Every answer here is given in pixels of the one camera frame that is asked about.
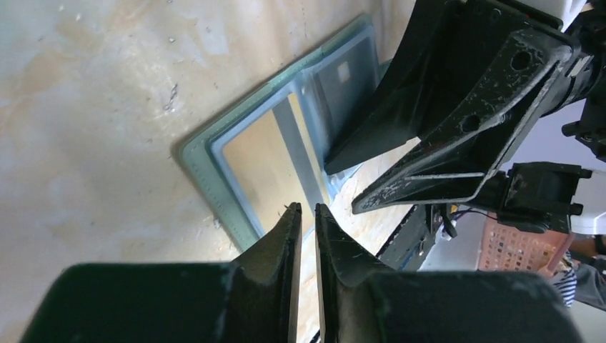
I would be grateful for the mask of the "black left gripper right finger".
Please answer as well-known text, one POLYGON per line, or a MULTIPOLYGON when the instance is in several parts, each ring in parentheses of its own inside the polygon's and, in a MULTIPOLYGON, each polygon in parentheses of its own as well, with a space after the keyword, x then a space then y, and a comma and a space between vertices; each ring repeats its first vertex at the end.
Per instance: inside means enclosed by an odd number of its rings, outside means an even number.
POLYGON ((581 342, 557 292, 524 272, 400 272, 315 208, 322 342, 581 342))

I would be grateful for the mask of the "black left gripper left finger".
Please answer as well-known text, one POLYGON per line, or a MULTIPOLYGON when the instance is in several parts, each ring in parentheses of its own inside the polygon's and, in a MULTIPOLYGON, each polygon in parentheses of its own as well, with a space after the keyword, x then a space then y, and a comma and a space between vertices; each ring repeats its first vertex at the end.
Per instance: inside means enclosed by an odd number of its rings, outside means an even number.
POLYGON ((23 342, 294 342, 302 207, 230 262, 77 264, 23 342))

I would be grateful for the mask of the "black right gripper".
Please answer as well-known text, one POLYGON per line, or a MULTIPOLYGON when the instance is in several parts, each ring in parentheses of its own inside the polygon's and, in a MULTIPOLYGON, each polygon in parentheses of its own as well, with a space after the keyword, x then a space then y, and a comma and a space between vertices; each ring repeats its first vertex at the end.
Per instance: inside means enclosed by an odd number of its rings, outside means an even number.
MULTIPOLYGON (((500 18, 501 10, 484 1, 500 18)), ((355 214, 396 204, 467 202, 527 232, 578 232, 594 219, 587 199, 597 172, 553 162, 500 167, 537 121, 579 100, 580 120, 563 126, 605 158, 605 3, 595 1, 565 32, 546 19, 507 15, 486 71, 415 148, 352 201, 355 214)))

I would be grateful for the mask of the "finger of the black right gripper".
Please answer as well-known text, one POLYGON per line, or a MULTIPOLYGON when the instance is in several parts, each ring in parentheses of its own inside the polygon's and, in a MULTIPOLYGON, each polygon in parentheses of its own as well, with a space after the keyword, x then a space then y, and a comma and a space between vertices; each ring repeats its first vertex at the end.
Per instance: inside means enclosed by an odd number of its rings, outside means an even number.
POLYGON ((324 162, 329 175, 425 139, 458 106, 504 39, 521 1, 416 1, 402 40, 372 95, 359 101, 324 162))

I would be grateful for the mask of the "grey card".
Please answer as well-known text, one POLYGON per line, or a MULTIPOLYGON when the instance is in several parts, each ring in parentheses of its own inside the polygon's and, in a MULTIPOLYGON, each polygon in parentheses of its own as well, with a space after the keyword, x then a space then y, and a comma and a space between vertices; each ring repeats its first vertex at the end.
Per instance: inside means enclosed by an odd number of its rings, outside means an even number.
POLYGON ((374 37, 362 32, 311 68, 314 120, 321 157, 326 157, 356 105, 378 82, 374 37))

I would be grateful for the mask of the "sage green card holder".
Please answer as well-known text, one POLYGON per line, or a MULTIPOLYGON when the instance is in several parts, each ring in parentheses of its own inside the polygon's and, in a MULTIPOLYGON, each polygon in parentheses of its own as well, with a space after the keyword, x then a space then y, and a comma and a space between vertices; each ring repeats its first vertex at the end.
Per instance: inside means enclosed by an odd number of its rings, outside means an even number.
POLYGON ((363 14, 179 145, 177 160, 238 249, 270 231, 292 202, 302 205, 303 234, 313 229, 315 205, 332 203, 356 173, 328 174, 324 160, 384 71, 363 14))

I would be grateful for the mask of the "gold card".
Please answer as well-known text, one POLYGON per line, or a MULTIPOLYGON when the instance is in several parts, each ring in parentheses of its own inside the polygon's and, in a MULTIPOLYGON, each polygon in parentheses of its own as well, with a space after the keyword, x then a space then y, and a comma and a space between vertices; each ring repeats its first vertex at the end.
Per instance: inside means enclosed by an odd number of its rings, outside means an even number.
POLYGON ((222 149, 256 223, 268 232, 286 207, 302 207, 302 233, 314 228, 315 204, 329 201, 299 97, 290 93, 222 149))

